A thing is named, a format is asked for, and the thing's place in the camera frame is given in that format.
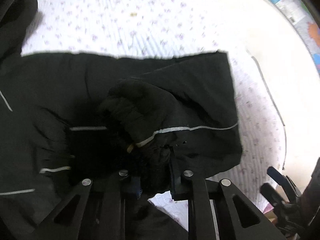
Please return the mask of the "black hooded jacket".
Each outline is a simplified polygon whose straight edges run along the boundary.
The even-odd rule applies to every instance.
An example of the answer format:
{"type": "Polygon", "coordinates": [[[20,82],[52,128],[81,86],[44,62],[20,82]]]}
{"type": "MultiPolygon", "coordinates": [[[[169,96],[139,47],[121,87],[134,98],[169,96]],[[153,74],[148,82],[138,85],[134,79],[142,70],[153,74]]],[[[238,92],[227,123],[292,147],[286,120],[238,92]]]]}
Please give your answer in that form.
{"type": "Polygon", "coordinates": [[[242,146],[228,56],[172,59],[95,54],[22,56],[37,0],[11,0],[1,19],[1,239],[32,239],[84,179],[102,201],[120,170],[139,178],[127,239],[187,239],[149,203],[178,171],[204,178],[238,165],[242,146]]]}

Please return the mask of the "colourful wall map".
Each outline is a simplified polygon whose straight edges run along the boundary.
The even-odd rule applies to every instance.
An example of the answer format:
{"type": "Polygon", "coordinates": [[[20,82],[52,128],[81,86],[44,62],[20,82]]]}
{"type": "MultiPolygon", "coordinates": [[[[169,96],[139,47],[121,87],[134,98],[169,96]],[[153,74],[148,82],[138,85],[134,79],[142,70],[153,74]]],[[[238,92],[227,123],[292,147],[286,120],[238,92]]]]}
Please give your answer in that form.
{"type": "Polygon", "coordinates": [[[319,26],[303,0],[266,0],[292,25],[319,71],[319,26]]]}

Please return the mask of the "white floral quilt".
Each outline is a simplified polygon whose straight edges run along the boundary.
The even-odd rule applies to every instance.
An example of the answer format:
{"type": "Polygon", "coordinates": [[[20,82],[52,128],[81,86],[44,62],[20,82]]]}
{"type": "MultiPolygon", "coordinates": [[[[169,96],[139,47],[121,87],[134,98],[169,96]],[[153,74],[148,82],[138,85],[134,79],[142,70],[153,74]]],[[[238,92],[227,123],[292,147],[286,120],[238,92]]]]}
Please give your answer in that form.
{"type": "Polygon", "coordinates": [[[319,71],[266,0],[38,0],[22,55],[70,51],[170,58],[228,53],[243,155],[230,179],[259,209],[274,166],[304,190],[319,158],[319,71]]]}

